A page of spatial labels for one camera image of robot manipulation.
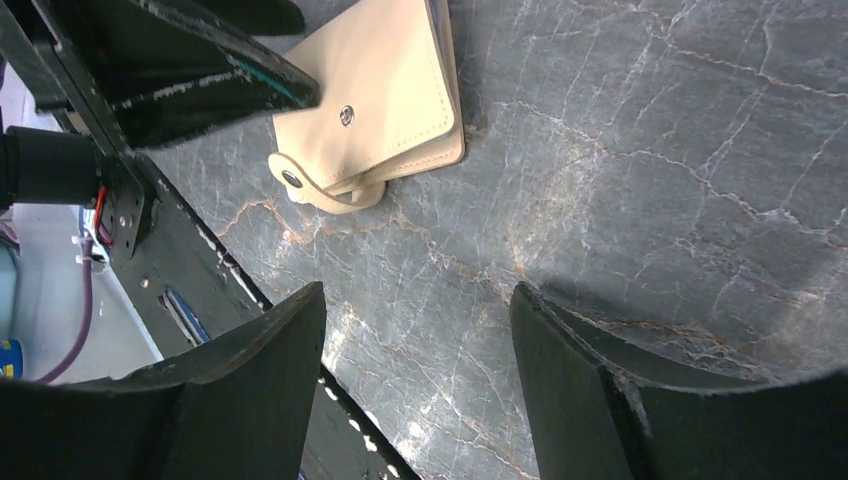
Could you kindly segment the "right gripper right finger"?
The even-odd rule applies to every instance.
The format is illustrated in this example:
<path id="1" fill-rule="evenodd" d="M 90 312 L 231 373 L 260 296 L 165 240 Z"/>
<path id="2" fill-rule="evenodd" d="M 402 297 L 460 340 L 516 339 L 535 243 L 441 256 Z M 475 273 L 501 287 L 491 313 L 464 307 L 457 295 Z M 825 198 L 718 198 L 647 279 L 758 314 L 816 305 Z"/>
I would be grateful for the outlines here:
<path id="1" fill-rule="evenodd" d="M 728 377 L 645 350 L 519 283 L 512 342 L 544 479 L 843 479 L 847 372 Z"/>

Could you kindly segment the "beige card holder wallet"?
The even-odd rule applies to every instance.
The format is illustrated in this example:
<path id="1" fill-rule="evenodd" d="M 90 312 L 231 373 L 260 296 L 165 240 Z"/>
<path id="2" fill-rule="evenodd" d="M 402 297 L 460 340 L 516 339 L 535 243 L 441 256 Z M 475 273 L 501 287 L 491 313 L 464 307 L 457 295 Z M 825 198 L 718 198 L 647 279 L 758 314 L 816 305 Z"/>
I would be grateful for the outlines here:
<path id="1" fill-rule="evenodd" d="M 321 88 L 317 107 L 273 118 L 268 165 L 291 201 L 352 213 L 390 180 L 463 158 L 447 2 L 358 1 L 285 58 Z"/>

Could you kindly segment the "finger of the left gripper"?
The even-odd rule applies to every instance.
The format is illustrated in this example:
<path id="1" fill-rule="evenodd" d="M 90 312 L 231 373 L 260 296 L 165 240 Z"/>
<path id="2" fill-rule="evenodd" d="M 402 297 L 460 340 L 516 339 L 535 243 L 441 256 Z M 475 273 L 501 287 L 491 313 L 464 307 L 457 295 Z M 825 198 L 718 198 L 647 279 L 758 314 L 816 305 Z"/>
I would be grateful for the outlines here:
<path id="1" fill-rule="evenodd" d="M 304 29 L 292 1 L 100 2 L 100 83 L 128 147 L 317 106 L 319 83 L 257 40 Z"/>

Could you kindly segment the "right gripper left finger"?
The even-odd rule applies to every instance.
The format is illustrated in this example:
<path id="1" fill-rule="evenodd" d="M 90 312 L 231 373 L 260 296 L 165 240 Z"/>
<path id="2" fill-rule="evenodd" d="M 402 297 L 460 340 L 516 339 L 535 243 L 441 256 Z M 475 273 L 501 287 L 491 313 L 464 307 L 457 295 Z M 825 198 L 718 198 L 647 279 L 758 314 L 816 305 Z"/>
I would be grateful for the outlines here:
<path id="1" fill-rule="evenodd" d="M 5 479 L 294 479 L 326 327 L 312 282 L 121 379 L 1 384 Z"/>

